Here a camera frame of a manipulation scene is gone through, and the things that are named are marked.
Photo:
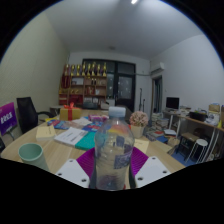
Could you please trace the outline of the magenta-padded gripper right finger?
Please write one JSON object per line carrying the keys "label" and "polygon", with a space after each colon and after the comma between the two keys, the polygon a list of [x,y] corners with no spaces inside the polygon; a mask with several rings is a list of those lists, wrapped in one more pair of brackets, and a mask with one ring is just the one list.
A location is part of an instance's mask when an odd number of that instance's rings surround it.
{"label": "magenta-padded gripper right finger", "polygon": [[129,184],[131,188],[140,188],[157,181],[171,172],[156,157],[148,157],[138,148],[133,148],[129,168]]}

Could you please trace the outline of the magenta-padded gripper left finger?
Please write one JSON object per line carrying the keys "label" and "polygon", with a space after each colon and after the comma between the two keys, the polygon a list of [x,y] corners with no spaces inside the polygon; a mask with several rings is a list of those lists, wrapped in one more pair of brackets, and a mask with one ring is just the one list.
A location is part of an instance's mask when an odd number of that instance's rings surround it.
{"label": "magenta-padded gripper left finger", "polygon": [[68,159],[56,175],[83,188],[90,186],[94,172],[94,149],[89,149],[78,159]]}

